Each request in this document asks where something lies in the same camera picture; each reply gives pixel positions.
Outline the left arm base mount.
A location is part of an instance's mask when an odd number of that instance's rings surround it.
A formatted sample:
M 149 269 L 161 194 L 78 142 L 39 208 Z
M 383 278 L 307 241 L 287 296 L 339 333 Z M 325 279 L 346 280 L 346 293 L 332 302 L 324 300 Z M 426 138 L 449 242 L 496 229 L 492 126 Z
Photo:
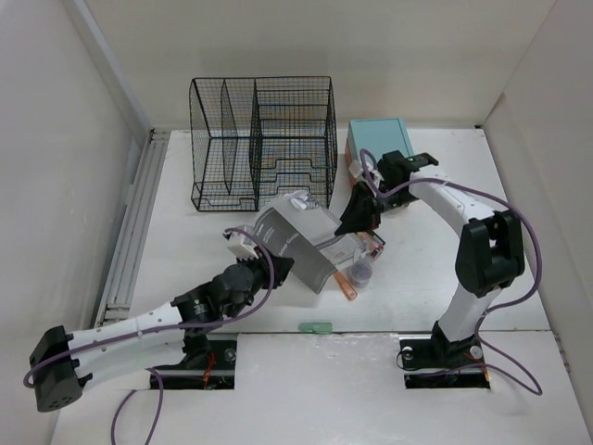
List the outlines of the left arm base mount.
M 237 335 L 208 337 L 207 351 L 195 361 L 156 368 L 163 387 L 170 390 L 232 390 L 235 384 Z

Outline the clear jar of coloured pins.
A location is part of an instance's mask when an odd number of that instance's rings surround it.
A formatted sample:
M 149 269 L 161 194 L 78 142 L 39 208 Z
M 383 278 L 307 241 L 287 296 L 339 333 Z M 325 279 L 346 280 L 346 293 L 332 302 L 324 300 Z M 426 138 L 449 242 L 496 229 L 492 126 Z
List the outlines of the clear jar of coloured pins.
M 355 288 L 366 287 L 372 279 L 372 265 L 366 260 L 355 262 L 348 270 L 348 280 Z

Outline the blue and orange drawer box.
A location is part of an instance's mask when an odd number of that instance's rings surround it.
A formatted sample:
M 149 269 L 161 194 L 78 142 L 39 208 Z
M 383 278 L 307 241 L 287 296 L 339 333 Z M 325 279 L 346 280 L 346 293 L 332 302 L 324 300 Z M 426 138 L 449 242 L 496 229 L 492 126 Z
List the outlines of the blue and orange drawer box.
M 348 166 L 360 160 L 361 149 L 369 150 L 379 160 L 384 153 L 399 150 L 413 155 L 406 122 L 401 118 L 353 120 L 348 125 L 345 159 Z

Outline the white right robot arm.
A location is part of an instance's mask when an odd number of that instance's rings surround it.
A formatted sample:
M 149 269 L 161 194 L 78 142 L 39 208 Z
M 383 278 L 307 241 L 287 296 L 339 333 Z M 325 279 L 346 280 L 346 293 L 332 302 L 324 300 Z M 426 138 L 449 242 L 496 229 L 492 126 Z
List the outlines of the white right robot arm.
M 360 167 L 337 235 L 375 230 L 384 213 L 421 201 L 459 239 L 458 286 L 429 341 L 431 358 L 442 365 L 452 364 L 463 347 L 475 340 L 480 316 L 524 273 L 521 221 L 512 209 L 495 210 L 483 203 L 486 193 L 452 182 L 427 153 L 406 157 L 392 151 L 376 159 L 363 149 Z

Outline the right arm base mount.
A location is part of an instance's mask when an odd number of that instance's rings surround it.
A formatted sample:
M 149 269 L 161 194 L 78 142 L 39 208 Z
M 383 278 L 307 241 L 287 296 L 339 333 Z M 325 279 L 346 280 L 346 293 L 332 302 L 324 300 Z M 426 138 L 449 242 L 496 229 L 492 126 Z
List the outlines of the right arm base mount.
M 400 368 L 406 389 L 490 389 L 480 342 L 471 337 L 449 347 L 431 336 L 399 340 Z

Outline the aluminium rail frame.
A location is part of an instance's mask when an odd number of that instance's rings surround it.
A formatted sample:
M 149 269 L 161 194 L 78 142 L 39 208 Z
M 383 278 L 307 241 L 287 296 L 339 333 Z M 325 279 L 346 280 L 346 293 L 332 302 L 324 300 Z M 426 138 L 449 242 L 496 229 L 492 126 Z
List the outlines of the aluminium rail frame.
M 95 304 L 92 328 L 113 324 L 129 316 L 169 141 L 170 132 L 158 129 L 151 130 L 145 140 L 138 168 L 126 195 L 117 243 L 107 263 L 107 278 Z

